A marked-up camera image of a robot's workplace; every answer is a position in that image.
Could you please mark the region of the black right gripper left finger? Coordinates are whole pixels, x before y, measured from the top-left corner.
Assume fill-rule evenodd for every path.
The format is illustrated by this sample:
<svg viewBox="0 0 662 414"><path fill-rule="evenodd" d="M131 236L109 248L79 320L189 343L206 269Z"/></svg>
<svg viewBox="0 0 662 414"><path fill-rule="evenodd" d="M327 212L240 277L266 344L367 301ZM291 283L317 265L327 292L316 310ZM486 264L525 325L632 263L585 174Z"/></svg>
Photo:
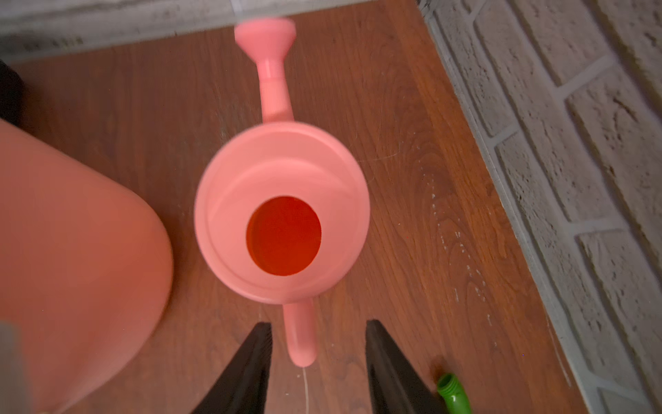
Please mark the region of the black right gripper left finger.
<svg viewBox="0 0 662 414"><path fill-rule="evenodd" d="M260 322L192 413L264 413L271 360L272 325Z"/></svg>

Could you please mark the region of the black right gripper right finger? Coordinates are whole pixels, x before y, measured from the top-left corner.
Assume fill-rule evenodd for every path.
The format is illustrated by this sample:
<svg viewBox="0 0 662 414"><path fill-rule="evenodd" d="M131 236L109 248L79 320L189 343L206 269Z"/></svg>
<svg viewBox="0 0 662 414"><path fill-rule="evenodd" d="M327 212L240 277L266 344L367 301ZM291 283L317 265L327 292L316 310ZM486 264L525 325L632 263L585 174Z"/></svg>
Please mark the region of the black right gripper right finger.
<svg viewBox="0 0 662 414"><path fill-rule="evenodd" d="M390 413L446 413L446 405L431 393L377 319L365 328L365 358L372 411Z"/></svg>

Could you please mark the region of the pink watering can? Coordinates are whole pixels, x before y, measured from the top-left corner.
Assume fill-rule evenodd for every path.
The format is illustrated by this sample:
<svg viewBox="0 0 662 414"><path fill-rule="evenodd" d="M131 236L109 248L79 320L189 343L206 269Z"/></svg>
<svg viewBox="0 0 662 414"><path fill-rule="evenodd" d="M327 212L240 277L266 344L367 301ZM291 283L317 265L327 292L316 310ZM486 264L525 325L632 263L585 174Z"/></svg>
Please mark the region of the pink watering can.
<svg viewBox="0 0 662 414"><path fill-rule="evenodd" d="M313 301L347 275L367 239L367 181L334 136L297 122L284 60L297 36L288 18L236 26L255 63L262 122L225 144L198 186L194 224L211 271L253 301L281 305L292 362L317 359Z"/></svg>

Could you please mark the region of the pink plastic bucket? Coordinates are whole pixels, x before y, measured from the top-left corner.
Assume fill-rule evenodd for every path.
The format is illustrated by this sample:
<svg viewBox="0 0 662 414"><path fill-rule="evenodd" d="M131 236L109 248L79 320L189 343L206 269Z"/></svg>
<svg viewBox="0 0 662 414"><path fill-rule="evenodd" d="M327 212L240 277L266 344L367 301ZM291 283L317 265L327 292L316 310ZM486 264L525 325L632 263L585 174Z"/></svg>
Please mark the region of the pink plastic bucket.
<svg viewBox="0 0 662 414"><path fill-rule="evenodd" d="M1 124L1 319L17 329L38 412L117 375L170 295L172 247L138 195Z"/></svg>

